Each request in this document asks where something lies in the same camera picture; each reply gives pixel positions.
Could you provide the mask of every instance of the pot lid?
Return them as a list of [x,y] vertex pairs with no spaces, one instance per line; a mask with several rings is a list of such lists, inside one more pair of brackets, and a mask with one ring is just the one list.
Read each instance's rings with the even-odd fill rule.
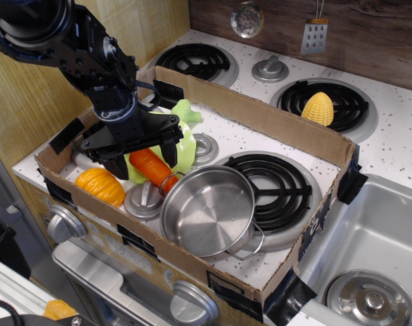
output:
[[362,270],[338,276],[324,303],[334,311],[369,326],[412,326],[412,299],[391,278]]

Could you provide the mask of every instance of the electric coil burner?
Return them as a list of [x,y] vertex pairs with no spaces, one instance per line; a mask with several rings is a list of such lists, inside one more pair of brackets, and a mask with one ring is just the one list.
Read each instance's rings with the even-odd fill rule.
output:
[[334,120],[329,128],[360,143],[369,137],[377,125],[377,112],[371,99],[358,88],[326,78],[296,81],[279,90],[271,105],[301,115],[308,100],[317,92],[328,95],[334,105]]
[[155,65],[225,87],[230,87],[239,74],[238,64],[230,53],[202,43],[175,46],[165,51]]
[[[254,220],[266,234],[261,252],[289,248],[320,203],[313,176],[297,162],[274,153],[239,153],[218,164],[241,172],[254,189]],[[256,249],[260,237],[256,231],[246,248]]]

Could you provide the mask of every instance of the black coil burner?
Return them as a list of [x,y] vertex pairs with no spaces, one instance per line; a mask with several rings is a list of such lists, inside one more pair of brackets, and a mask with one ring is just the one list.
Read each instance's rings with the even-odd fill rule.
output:
[[[254,189],[254,220],[264,232],[275,232],[297,223],[309,209],[312,187],[301,172],[287,161],[267,154],[248,154],[229,158],[224,165],[241,172]],[[274,189],[260,189],[255,179],[268,179]],[[274,198],[259,204],[260,198]]]
[[169,49],[157,60],[156,65],[210,80],[219,71],[228,70],[230,61],[220,49],[214,46],[192,43]]
[[331,83],[297,81],[282,93],[276,103],[281,109],[301,115],[305,104],[317,92],[324,92],[334,104],[334,120],[329,128],[343,132],[359,125],[368,113],[369,103],[355,90]]

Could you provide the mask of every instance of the black cable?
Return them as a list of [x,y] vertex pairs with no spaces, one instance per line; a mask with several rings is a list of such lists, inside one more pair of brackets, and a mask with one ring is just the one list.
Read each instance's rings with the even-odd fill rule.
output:
[[24,326],[22,318],[12,306],[0,300],[0,307],[5,309],[11,314],[11,317],[13,318],[13,322],[15,326]]
[[141,107],[142,109],[146,110],[146,111],[153,111],[156,107],[158,107],[160,105],[160,101],[162,99],[162,97],[160,96],[159,91],[157,90],[157,88],[151,84],[145,83],[143,81],[136,81],[136,86],[137,87],[142,87],[142,88],[146,88],[149,90],[152,90],[155,92],[155,98],[157,99],[157,102],[155,104],[153,104],[152,106],[148,107],[144,104],[142,104],[139,101],[136,101],[138,103],[138,106]]

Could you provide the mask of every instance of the toy carrot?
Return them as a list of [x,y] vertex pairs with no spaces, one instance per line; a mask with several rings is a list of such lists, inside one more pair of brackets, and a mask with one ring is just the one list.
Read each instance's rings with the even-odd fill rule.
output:
[[[140,174],[158,187],[172,174],[168,165],[149,148],[130,153],[129,162]],[[168,193],[178,180],[175,176],[171,177],[163,186],[163,190]]]

